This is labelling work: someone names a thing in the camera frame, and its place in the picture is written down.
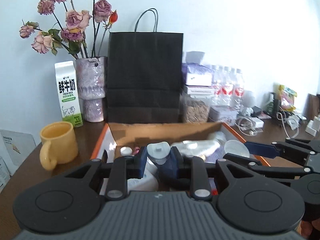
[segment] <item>white cable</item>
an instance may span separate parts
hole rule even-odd
[[[286,115],[285,115],[284,110],[283,110],[281,107],[280,107],[280,109],[281,109],[281,110],[282,110],[282,112],[284,113],[285,120],[286,120],[286,122],[288,123],[288,119],[287,119],[287,117],[286,117]],[[293,135],[293,136],[289,136],[289,135],[288,135],[288,133],[287,133],[287,130],[285,129],[285,126],[284,126],[284,119],[283,119],[283,115],[282,115],[280,112],[278,112],[278,113],[277,113],[277,119],[282,121],[283,129],[284,129],[285,134],[287,135],[287,137],[288,137],[288,138],[295,138],[295,137],[299,134],[299,123],[297,122],[297,120],[292,119],[292,120],[294,120],[294,121],[296,122],[296,124],[297,124],[297,132],[296,132],[296,134],[295,134],[295,135]]]
[[[249,121],[250,124],[243,124],[241,126],[241,121],[242,120],[247,120]],[[240,116],[236,119],[235,121],[235,126],[239,128],[240,132],[242,132],[244,135],[247,135],[247,136],[256,136],[258,133],[260,132],[263,132],[262,129],[258,128],[258,130],[255,128],[255,126],[253,125],[254,121],[252,120],[251,117],[247,117],[247,116]]]

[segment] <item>glass jar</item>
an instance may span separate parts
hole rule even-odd
[[[188,95],[183,92],[183,122],[207,122],[211,95]]]

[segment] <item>wooden table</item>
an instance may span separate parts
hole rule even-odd
[[[39,154],[42,144],[36,147],[15,172],[0,194],[1,240],[10,240],[20,232],[20,228],[12,212],[12,204],[16,196],[33,185],[88,161],[103,126],[104,122],[84,122],[82,127],[75,128],[79,155],[73,162],[58,165],[52,172],[46,171],[40,164]]]
[[[282,126],[279,126],[278,124],[281,123],[281,121],[278,120],[264,120],[264,126],[263,126],[263,132],[258,133],[256,136],[246,136],[243,133],[239,131],[237,127],[233,127],[233,129],[240,134],[246,141],[252,141],[252,142],[259,142],[259,143],[265,143],[265,144],[271,144],[272,142],[277,141],[284,141],[285,138],[287,138],[287,135],[283,129]],[[307,122],[299,127],[299,134],[296,137],[296,139],[305,139],[305,140],[313,140],[313,139],[320,139],[319,133],[315,137],[312,135],[306,133],[306,126]],[[289,126],[286,126],[286,130],[289,136],[293,136],[296,133],[296,130],[292,131]],[[265,158],[265,160],[271,165],[275,167],[300,167],[299,165],[287,161],[285,159],[282,159],[280,157],[276,157],[274,159]]]
[[[12,213],[12,204],[16,196],[35,184],[38,184],[54,175],[60,174],[71,167],[77,166],[89,160],[93,148],[103,129],[104,122],[89,123],[85,122],[84,126],[76,128],[76,137],[80,154],[71,163],[58,165],[52,171],[46,171],[42,168],[39,160],[41,144],[30,154],[23,162],[20,168],[12,176],[4,190],[0,194],[0,239],[10,240],[20,232],[20,228]],[[293,135],[294,131],[288,129],[289,135]],[[283,141],[287,136],[282,127],[279,127],[274,121],[266,121],[263,128],[264,132],[255,137],[243,135],[237,128],[235,130],[241,134],[245,140],[271,143],[273,141]],[[313,139],[313,136],[305,132],[305,125],[301,128],[298,138]],[[297,166],[295,163],[289,162],[281,158],[268,159],[272,166]]]

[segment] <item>mug handle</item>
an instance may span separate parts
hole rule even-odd
[[[50,160],[49,151],[51,147],[51,142],[46,141],[40,150],[40,162],[42,167],[44,167],[47,171],[52,171],[57,166],[57,160]]]

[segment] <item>yellow mug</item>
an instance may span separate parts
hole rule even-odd
[[[42,167],[52,171],[57,164],[71,162],[78,155],[73,125],[69,122],[54,122],[40,131]]]

